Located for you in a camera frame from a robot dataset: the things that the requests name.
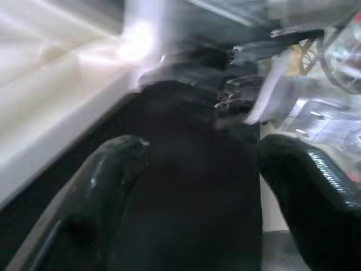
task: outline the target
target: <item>white surface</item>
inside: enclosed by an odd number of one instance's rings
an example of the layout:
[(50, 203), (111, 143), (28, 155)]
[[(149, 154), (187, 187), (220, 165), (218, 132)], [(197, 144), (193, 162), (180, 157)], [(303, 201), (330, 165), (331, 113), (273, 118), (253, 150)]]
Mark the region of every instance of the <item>white surface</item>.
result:
[(127, 1), (121, 37), (117, 12), (56, 2), (0, 4), (0, 209), (134, 89), (160, 47), (164, 0)]
[(262, 176), (259, 177), (259, 180), (261, 182), (263, 231), (288, 230), (275, 195)]

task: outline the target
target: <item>black object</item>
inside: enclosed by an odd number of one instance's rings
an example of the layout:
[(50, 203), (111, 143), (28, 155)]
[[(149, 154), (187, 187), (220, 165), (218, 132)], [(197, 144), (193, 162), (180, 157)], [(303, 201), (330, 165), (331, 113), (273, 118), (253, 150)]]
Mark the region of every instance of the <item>black object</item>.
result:
[(48, 206), (8, 270), (104, 270), (145, 166), (142, 139), (122, 136), (101, 145)]
[(259, 166), (314, 271), (360, 270), (361, 191), (320, 149), (268, 135)]
[(168, 81), (114, 111), (2, 211), (2, 266), (83, 161), (106, 140), (133, 134), (150, 142), (149, 164), (128, 198), (108, 270), (260, 270), (259, 134), (247, 125), (215, 129), (216, 99)]

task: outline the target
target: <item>bright light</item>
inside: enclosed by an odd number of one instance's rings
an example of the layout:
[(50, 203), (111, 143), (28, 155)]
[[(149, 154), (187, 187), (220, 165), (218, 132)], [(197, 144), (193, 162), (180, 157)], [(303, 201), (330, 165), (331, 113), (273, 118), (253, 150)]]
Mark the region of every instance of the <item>bright light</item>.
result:
[(138, 23), (125, 31), (117, 55), (126, 62), (138, 62), (151, 54), (154, 34), (146, 23)]

